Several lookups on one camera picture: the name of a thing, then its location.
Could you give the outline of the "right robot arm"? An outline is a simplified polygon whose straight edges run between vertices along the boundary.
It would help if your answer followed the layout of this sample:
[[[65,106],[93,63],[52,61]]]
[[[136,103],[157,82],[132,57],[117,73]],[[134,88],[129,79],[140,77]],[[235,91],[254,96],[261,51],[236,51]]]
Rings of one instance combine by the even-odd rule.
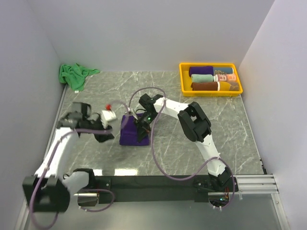
[[[224,192],[228,188],[232,192],[237,191],[236,179],[230,167],[221,159],[213,141],[211,122],[197,102],[180,103],[160,94],[154,97],[144,94],[140,97],[139,104],[145,112],[142,116],[134,116],[138,142],[153,134],[160,114],[177,118],[186,138],[196,144],[205,160],[201,167],[207,166],[209,179],[200,185],[213,192]]]

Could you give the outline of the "green towel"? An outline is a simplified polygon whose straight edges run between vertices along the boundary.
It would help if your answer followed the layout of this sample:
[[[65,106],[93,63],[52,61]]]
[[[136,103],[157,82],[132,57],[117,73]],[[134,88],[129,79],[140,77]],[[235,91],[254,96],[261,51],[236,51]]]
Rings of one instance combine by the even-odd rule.
[[[59,69],[59,82],[69,85],[73,91],[83,91],[86,78],[98,73],[98,69],[89,69],[77,63],[63,64]]]

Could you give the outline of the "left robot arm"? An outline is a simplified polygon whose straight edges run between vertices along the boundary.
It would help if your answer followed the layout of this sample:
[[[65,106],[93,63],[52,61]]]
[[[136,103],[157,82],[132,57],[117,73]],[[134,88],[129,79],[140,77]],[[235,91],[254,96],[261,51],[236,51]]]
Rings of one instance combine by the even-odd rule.
[[[73,103],[71,111],[57,122],[53,143],[42,164],[34,175],[24,178],[23,190],[30,212],[65,212],[75,193],[95,190],[93,169],[76,169],[64,178],[64,168],[72,147],[82,133],[93,134],[99,143],[113,139],[110,122],[116,118],[110,105],[93,114],[89,104]]]

